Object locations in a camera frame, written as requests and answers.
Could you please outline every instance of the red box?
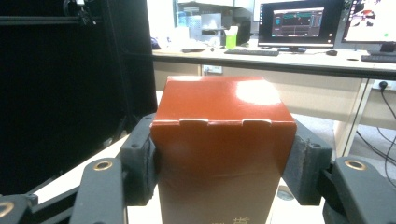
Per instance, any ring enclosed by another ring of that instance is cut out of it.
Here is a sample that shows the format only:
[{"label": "red box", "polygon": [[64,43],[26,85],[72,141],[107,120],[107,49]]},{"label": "red box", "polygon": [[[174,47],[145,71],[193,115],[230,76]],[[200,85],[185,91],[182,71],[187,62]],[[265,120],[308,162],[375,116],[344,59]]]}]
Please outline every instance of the red box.
[{"label": "red box", "polygon": [[163,224],[265,223],[296,128],[262,77],[169,77],[151,124]]}]

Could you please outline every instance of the green cup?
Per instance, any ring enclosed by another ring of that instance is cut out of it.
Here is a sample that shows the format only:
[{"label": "green cup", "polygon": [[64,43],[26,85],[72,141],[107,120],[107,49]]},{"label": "green cup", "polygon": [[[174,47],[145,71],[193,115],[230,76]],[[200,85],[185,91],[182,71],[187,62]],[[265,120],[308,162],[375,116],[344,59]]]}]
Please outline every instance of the green cup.
[{"label": "green cup", "polygon": [[236,35],[226,35],[225,48],[234,49],[236,47]]}]

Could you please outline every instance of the computer mouse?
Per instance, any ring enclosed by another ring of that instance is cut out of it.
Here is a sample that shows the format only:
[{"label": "computer mouse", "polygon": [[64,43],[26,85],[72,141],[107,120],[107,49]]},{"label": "computer mouse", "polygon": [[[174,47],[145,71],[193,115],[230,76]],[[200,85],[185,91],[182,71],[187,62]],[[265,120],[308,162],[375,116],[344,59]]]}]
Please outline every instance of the computer mouse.
[{"label": "computer mouse", "polygon": [[331,50],[326,51],[326,54],[330,55],[330,56],[337,56],[337,53],[338,53],[338,51],[335,50],[335,49],[331,49]]}]

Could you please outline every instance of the keyboard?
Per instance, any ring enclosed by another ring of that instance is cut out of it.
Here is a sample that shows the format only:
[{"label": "keyboard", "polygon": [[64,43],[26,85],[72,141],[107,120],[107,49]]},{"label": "keyboard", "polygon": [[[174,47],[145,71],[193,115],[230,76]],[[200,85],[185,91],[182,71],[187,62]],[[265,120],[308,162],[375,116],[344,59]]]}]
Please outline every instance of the keyboard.
[{"label": "keyboard", "polygon": [[260,49],[227,49],[225,54],[240,54],[240,55],[254,55],[254,56],[277,56],[279,51],[260,50]]},{"label": "keyboard", "polygon": [[361,55],[361,61],[370,63],[396,63],[396,57],[385,55]]}]

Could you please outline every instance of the wall socket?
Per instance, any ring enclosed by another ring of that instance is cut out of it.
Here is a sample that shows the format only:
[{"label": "wall socket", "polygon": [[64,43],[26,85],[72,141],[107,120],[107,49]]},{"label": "wall socket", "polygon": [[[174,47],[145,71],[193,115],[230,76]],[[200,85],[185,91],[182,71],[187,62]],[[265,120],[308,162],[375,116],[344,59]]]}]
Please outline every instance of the wall socket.
[{"label": "wall socket", "polygon": [[396,81],[379,80],[379,79],[374,82],[373,89],[381,90],[381,88],[379,87],[379,83],[381,81],[388,82],[388,86],[385,88],[385,91],[396,91]]},{"label": "wall socket", "polygon": [[204,74],[206,73],[216,73],[216,74],[222,74],[222,66],[216,66],[216,65],[202,65],[202,72]]}]

